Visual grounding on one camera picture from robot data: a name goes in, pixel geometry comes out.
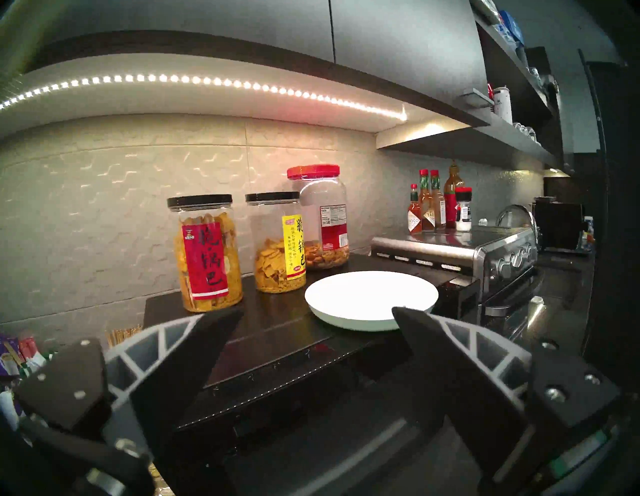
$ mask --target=under-cabinet light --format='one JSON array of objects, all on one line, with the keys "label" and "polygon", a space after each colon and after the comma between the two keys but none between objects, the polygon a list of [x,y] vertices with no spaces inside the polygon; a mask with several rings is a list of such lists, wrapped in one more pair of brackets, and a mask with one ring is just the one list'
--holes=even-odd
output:
[{"label": "under-cabinet light", "polygon": [[[373,113],[373,114],[378,114],[378,115],[383,115],[385,117],[390,117],[390,118],[395,118],[401,121],[405,121],[407,119],[406,113],[404,111],[404,108],[402,110],[402,112],[395,112],[392,110],[387,110],[387,109],[380,109],[377,107],[370,107],[370,106],[366,106],[363,105],[361,103],[357,103],[357,102],[351,102],[350,100],[342,100],[336,97],[331,97],[331,96],[327,96],[327,95],[318,95],[316,93],[312,93],[312,92],[308,92],[308,91],[303,91],[303,90],[295,90],[294,88],[284,88],[284,87],[279,87],[279,86],[272,86],[266,83],[258,83],[258,82],[254,82],[251,83],[249,81],[245,81],[244,83],[242,81],[240,81],[239,79],[235,79],[235,80],[231,80],[231,79],[224,79],[222,80],[219,77],[215,77],[214,79],[211,79],[210,77],[205,77],[205,78],[200,78],[199,76],[182,76],[182,77],[178,77],[177,75],[173,74],[171,77],[166,76],[165,74],[161,74],[160,76],[158,76],[156,78],[156,76],[154,74],[149,74],[148,76],[145,76],[143,74],[138,74],[136,77],[134,77],[131,74],[127,74],[126,76],[124,76],[124,80],[127,81],[128,83],[133,83],[135,81],[139,82],[139,83],[146,83],[148,82],[154,82],[156,81],[156,79],[159,79],[161,82],[165,83],[167,81],[171,81],[173,83],[177,83],[178,81],[182,81],[183,83],[193,83],[193,84],[200,84],[203,83],[205,85],[210,85],[213,82],[214,86],[234,86],[235,88],[244,88],[244,89],[254,89],[255,91],[259,91],[262,90],[264,93],[272,93],[274,95],[287,95],[290,97],[296,97],[296,98],[304,98],[305,100],[315,100],[318,102],[326,102],[326,103],[330,103],[333,105],[338,105],[341,107],[348,107],[351,109],[355,109],[355,110],[359,110],[359,111],[363,111],[363,112],[368,112],[368,113]],[[0,106],[0,110],[4,110],[9,108],[10,106],[13,106],[13,104],[18,103],[18,101],[22,101],[22,100],[26,100],[26,99],[32,99],[34,96],[36,95],[41,95],[43,93],[51,93],[50,90],[59,90],[60,88],[79,88],[82,86],[91,86],[91,85],[96,85],[96,84],[101,84],[101,83],[110,83],[110,82],[116,82],[116,83],[121,83],[122,82],[122,76],[120,75],[115,75],[115,76],[102,76],[102,77],[91,77],[91,78],[87,78],[87,77],[83,77],[80,79],[72,79],[71,82],[67,82],[64,81],[62,83],[56,83],[56,84],[52,84],[50,86],[43,86],[42,88],[35,88],[34,90],[31,90],[29,92],[26,92],[22,95],[18,95],[15,98],[11,98],[10,100],[5,101],[3,104],[1,104]],[[552,172],[558,172],[556,169],[551,169]]]}]

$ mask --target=wall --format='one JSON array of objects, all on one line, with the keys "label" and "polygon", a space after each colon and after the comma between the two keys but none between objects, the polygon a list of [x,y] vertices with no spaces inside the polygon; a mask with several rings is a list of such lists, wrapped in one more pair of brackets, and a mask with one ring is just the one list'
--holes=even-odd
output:
[{"label": "wall", "polygon": [[543,46],[547,50],[564,107],[564,152],[595,152],[600,148],[598,127],[578,48],[587,61],[620,63],[614,44],[575,0],[499,0],[496,4],[516,20],[526,46]]},{"label": "wall", "polygon": [[[244,195],[287,188],[293,165],[336,163],[351,248],[406,223],[418,170],[450,161],[375,149],[373,134],[268,120],[131,115],[46,125],[0,143],[0,332],[67,343],[142,322],[145,299],[178,288],[171,196],[231,193],[244,272]],[[460,163],[474,216],[542,194],[541,175]]]}]

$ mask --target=black jar lid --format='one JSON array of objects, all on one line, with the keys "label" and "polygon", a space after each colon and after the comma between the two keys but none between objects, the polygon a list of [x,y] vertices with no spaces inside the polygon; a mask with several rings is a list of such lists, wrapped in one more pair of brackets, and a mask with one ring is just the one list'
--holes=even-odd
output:
[{"label": "black jar lid", "polygon": [[271,193],[250,193],[245,195],[247,202],[272,202],[277,200],[298,200],[300,193],[297,191],[273,191]]},{"label": "black jar lid", "polygon": [[225,205],[233,202],[231,195],[191,195],[191,196],[175,196],[167,198],[166,206],[170,209],[179,209],[180,207],[208,207],[211,205]]},{"label": "black jar lid", "polygon": [[458,202],[470,202],[471,201],[471,188],[458,187],[456,188],[456,201]]}]

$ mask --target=stainless steel appliance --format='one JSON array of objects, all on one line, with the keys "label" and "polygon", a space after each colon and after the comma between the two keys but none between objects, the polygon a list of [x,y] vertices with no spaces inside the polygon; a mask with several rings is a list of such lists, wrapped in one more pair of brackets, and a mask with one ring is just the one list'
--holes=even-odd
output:
[{"label": "stainless steel appliance", "polygon": [[[531,227],[474,226],[469,232],[442,229],[415,236],[374,237],[371,256],[457,273],[448,289],[449,293],[454,286],[460,293],[464,289],[456,302],[458,314],[438,312],[438,308],[434,312],[482,325],[492,317],[508,317],[527,303],[540,282],[535,277],[538,248]],[[452,296],[441,293],[441,298]]]}]

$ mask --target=tile backsplash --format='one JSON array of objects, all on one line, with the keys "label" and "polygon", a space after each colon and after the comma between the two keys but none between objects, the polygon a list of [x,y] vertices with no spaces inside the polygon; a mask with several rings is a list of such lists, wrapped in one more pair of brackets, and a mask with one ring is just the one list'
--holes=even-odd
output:
[{"label": "tile backsplash", "polygon": [[[419,169],[439,169],[444,183],[450,162],[376,150],[366,132],[218,116],[106,116],[10,136],[0,143],[0,332],[66,344],[140,324],[149,295],[178,288],[171,196],[231,193],[248,273],[244,195],[289,189],[288,167],[340,165],[355,249],[406,222]],[[459,165],[475,219],[542,194],[539,174]]]}]

